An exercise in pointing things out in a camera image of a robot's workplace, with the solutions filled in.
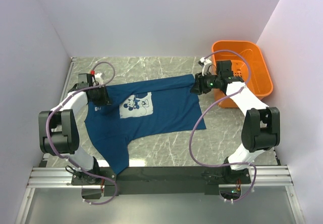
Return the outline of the black base beam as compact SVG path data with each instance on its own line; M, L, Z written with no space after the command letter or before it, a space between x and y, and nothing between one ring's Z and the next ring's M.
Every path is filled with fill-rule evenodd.
M84 199L101 196L143 194L203 193L219 195L220 185L250 184L248 169L234 171L230 167L202 166L129 167L116 175L110 167L101 167L99 174L113 182L93 178L71 166L65 168L72 174L72 186L83 186Z

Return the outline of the blue t shirt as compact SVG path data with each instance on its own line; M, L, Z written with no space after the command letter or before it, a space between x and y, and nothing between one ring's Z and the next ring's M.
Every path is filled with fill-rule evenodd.
M128 144L138 138L205 130L193 75L107 86L112 105L88 104L85 126L96 150L115 174L129 165Z

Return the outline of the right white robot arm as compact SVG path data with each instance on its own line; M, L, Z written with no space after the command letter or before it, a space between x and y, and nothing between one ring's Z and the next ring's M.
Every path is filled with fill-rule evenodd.
M230 60L218 61L215 74L208 70L211 66L210 60L202 58L199 64L203 66L202 72L195 74L191 93L201 95L218 89L225 94L224 98L231 99L245 116L241 132L242 143L219 167L220 178L225 183L234 183L259 155L279 145L280 111L259 100L242 77L234 75Z

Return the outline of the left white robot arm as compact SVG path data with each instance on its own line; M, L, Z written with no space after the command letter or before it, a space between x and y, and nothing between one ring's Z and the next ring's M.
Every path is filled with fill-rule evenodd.
M104 85L90 87L88 83L76 87L58 106L42 111L38 115L39 143L43 153L57 156L73 166L70 169L76 178L88 184L103 184L113 180L104 177L95 157L89 155L81 146L75 115L89 102L96 106L110 105Z

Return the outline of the aluminium rail frame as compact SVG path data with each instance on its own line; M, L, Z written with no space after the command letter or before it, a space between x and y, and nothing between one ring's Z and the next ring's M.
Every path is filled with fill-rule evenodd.
M72 59L61 98L76 82L76 74L99 60L114 61L114 84L200 71L193 57L90 59ZM240 144L242 117L237 109L215 106L204 118L207 130L194 134L195 157L209 164L223 162ZM193 165L189 134L135 140L129 145L130 166ZM288 167L278 165L273 150L256 159L255 191L235 204L198 193L123 195L108 204L91 206L81 202L80 187L70 185L72 176L64 170L63 160L49 154L43 160L46 168L35 167L31 172L16 223L305 223Z

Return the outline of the orange plastic basket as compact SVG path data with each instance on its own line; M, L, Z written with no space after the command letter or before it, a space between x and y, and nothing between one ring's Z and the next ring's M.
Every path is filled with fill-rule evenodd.
M244 81L248 78L248 69L240 57L227 52L231 50L244 57L251 71L251 79L247 83L251 92L260 100L269 96L273 91L273 83L268 72L265 60L260 48L250 41L220 40L213 44L212 51L219 51L212 56L213 64L217 61L230 60L232 71L235 76L242 77Z

